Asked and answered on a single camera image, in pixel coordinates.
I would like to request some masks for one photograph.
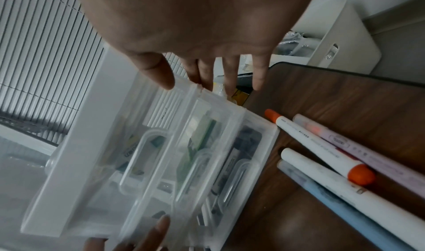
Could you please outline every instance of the light blue marker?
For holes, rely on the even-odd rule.
[[[278,168],[383,251],[415,251],[303,172],[281,160]]]

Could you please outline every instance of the pink marker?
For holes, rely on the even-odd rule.
[[[425,176],[297,114],[294,122],[425,198]]]

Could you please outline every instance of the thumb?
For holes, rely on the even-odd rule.
[[[143,74],[164,89],[172,89],[174,87],[173,71],[162,54],[148,52],[130,55],[129,58]]]

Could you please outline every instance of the hand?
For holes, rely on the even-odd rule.
[[[214,60],[223,57],[227,94],[241,54],[252,54],[253,88],[261,88],[273,49],[310,1],[81,0],[100,35],[162,87],[174,86],[162,52],[179,56],[189,79],[209,90]]]
[[[155,227],[146,235],[145,239],[136,246],[132,244],[120,243],[113,251],[156,251],[164,240],[165,234],[170,226],[170,218],[162,216]],[[90,238],[86,241],[83,251],[104,251],[107,239]]]

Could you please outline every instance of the finger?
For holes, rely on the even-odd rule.
[[[133,251],[134,245],[130,243],[119,243],[112,251]]]
[[[170,226],[170,217],[168,215],[162,216],[155,227],[153,227],[145,239],[139,243],[135,251],[155,251],[158,249],[162,240],[165,238],[165,234],[168,231],[168,227]]]
[[[215,58],[199,59],[198,69],[201,77],[201,83],[204,88],[212,91],[214,79],[214,62]]]
[[[269,69],[271,53],[264,55],[253,55],[252,66],[254,68],[252,75],[252,88],[260,90],[266,79],[266,74]]]
[[[190,81],[196,84],[200,84],[201,77],[199,76],[198,64],[196,59],[180,58],[180,61],[182,62],[183,67],[186,70],[187,77],[190,79]]]
[[[174,87],[174,74],[165,57],[160,53],[141,53],[129,56],[136,67],[164,89]]]
[[[232,96],[235,93],[238,81],[239,60],[239,55],[223,57],[224,89],[229,96]]]
[[[88,238],[84,243],[83,251],[104,251],[106,241],[107,239]]]

